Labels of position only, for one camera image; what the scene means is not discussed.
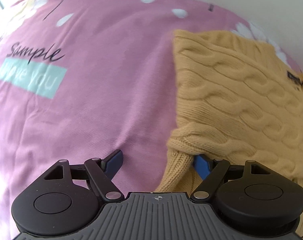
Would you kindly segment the pink floral bed sheet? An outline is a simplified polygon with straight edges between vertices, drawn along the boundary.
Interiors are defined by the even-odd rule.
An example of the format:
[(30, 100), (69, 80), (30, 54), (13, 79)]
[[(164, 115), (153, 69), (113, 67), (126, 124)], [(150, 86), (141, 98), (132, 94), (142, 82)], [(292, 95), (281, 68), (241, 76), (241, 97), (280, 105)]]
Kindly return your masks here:
[(253, 23), (195, 0), (25, 0), (0, 38), (0, 239), (14, 199), (60, 159), (120, 149), (124, 193), (157, 191), (176, 123), (175, 31), (229, 31), (273, 46)]

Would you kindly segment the mustard cable-knit cardigan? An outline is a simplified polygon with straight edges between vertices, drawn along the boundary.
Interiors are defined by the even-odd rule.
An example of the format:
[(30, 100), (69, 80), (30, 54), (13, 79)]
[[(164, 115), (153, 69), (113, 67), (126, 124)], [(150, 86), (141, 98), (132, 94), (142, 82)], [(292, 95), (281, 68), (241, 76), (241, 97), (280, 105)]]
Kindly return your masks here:
[(198, 154), (256, 160), (303, 187), (303, 73), (272, 45), (229, 31), (177, 30), (173, 56), (177, 127), (157, 191), (192, 193)]

